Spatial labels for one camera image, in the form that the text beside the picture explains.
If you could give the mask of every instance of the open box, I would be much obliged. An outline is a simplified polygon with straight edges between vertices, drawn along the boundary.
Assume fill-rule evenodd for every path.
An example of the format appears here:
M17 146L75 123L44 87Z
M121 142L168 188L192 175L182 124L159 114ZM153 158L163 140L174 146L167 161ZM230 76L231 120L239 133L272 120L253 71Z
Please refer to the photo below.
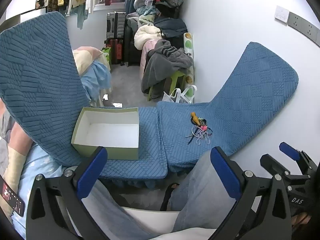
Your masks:
M138 108L84 107L71 144L85 157L89 157L98 146L103 146L108 152L108 159L138 160Z

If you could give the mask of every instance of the power outlet strip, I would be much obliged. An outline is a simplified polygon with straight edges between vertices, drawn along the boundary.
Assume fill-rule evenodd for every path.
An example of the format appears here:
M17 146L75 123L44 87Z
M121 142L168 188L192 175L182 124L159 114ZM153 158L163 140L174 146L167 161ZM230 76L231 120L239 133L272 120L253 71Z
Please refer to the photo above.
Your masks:
M307 36L320 47L320 30L312 23L290 12L288 25Z

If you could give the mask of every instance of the blue gripper pad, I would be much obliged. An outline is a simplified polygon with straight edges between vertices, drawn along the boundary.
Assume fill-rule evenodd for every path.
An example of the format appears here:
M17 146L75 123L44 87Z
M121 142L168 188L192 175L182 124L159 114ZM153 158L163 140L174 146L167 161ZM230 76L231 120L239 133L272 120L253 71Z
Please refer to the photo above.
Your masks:
M89 195L107 160L107 150L104 147L98 147L88 160L83 161L76 168L73 183L79 199L86 198Z
M211 150L210 160L228 195L238 201L242 195L240 181L216 147Z
M285 142L280 143L279 150L282 151L285 155L287 155L291 159L293 159L294 161L300 160L299 152Z

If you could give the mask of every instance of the pink cloth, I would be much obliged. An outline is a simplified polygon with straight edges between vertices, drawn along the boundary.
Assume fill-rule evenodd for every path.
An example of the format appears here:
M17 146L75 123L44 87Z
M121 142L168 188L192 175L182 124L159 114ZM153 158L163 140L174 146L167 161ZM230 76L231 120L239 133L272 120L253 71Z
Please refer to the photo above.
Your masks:
M157 40L148 40L145 42L145 44L142 47L142 54L141 54L141 60L140 60L140 79L141 80L143 78L144 67L146 65L147 53L150 50L155 48L156 43L157 43Z

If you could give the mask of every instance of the white plastic bag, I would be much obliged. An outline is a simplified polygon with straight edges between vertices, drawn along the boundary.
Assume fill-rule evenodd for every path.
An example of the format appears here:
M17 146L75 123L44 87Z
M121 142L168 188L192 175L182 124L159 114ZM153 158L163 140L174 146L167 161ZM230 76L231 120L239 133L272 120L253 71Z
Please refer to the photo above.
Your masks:
M193 96L191 98L186 97L186 93L189 89L193 88ZM162 101L164 102L175 102L175 103L183 103L183 104L191 104L193 101L193 98L195 97L195 92L197 91L197 87L195 85L188 85L186 89L181 93L180 88L176 88L172 91L170 95L168 95L166 92L164 92Z

